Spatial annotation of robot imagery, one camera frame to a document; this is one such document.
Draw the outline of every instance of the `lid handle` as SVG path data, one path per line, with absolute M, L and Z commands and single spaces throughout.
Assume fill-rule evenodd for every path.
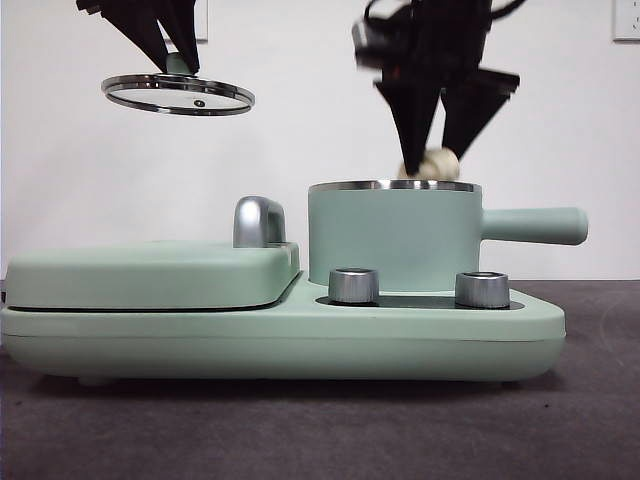
M 233 219 L 234 248 L 265 248 L 284 242 L 284 210 L 278 202 L 256 195 L 238 201 Z

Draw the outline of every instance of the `pot handle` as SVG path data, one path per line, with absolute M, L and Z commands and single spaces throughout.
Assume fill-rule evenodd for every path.
M 485 210 L 482 219 L 483 240 L 579 245 L 588 231 L 579 208 Z

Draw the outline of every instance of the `wall outlet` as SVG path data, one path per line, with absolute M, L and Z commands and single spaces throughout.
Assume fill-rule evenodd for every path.
M 640 0 L 613 0 L 613 39 L 640 41 Z

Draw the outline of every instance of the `metal knob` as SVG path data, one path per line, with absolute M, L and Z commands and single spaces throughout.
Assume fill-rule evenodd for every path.
M 339 303 L 375 303 L 380 289 L 378 271 L 337 268 L 329 273 L 329 300 Z
M 472 272 L 456 275 L 456 303 L 476 308 L 503 308 L 511 303 L 509 277 L 504 273 Z

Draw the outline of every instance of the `dark gray table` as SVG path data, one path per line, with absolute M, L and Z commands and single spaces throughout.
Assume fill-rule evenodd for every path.
M 562 306 L 520 383 L 121 381 L 2 354 L 3 478 L 640 478 L 640 281 L 514 282 Z

